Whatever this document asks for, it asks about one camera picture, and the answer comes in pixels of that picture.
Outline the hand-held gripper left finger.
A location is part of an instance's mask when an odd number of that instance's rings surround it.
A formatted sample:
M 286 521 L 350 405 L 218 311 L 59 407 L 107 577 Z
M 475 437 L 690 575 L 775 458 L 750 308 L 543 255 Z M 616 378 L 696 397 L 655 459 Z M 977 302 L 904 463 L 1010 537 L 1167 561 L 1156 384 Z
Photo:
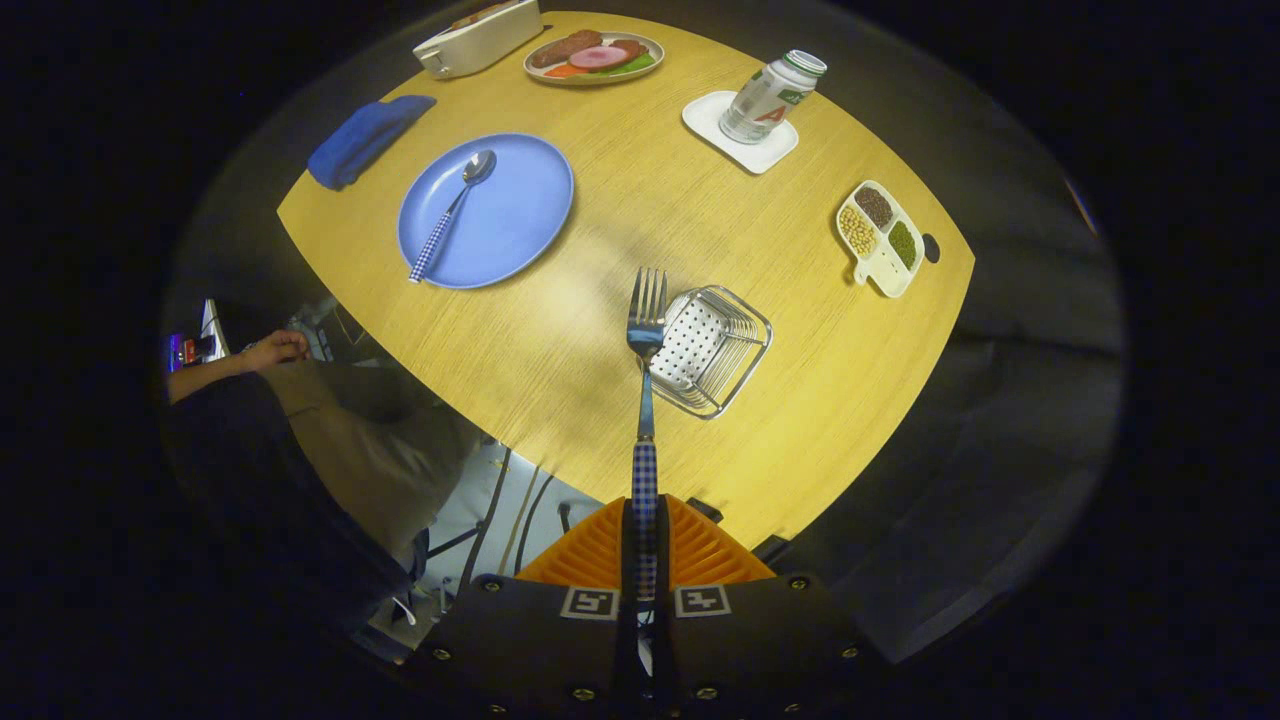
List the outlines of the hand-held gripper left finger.
M 608 582 L 479 577 L 406 660 L 406 685 L 443 716 L 637 716 L 630 511 L 618 498 L 547 551 Z

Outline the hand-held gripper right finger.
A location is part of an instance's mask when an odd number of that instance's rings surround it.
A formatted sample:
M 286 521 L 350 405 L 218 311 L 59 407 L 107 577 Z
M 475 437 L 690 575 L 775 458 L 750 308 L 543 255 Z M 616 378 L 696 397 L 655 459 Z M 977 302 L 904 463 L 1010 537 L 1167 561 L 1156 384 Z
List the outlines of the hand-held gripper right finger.
M 659 502 L 658 716 L 838 716 L 886 661 L 812 573 L 776 574 L 703 512 Z

